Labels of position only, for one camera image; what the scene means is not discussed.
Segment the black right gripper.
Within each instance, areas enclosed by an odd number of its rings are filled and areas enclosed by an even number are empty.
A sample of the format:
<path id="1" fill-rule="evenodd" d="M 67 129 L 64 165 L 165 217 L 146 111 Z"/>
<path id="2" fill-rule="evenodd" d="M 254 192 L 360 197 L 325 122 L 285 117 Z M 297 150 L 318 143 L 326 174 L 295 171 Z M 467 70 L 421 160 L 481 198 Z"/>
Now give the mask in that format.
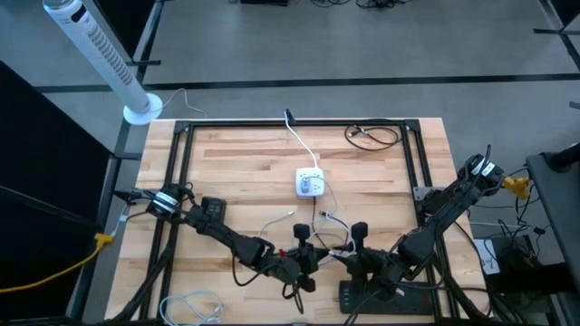
<path id="1" fill-rule="evenodd" d="M 364 252 L 364 239 L 368 236 L 366 222 L 351 227 L 350 241 L 333 248 L 333 258 L 343 262 L 351 275 L 349 291 L 358 296 L 374 294 L 383 302 L 391 300 L 402 278 L 409 271 L 409 264 L 399 254 Z"/>

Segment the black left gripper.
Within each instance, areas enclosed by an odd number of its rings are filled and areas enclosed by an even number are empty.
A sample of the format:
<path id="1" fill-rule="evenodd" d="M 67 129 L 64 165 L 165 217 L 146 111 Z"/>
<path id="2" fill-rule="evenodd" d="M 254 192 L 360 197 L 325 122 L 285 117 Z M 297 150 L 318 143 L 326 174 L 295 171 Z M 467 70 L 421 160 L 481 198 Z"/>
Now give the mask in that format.
<path id="1" fill-rule="evenodd" d="M 306 291 L 314 292 L 316 282 L 313 273 L 319 271 L 320 266 L 327 261 L 328 249 L 316 247 L 308 242 L 311 229 L 306 224 L 294 224 L 294 238 L 298 240 L 295 257 L 283 249 L 267 247 L 261 257 L 261 274 L 273 277 L 284 284 L 293 284 Z"/>

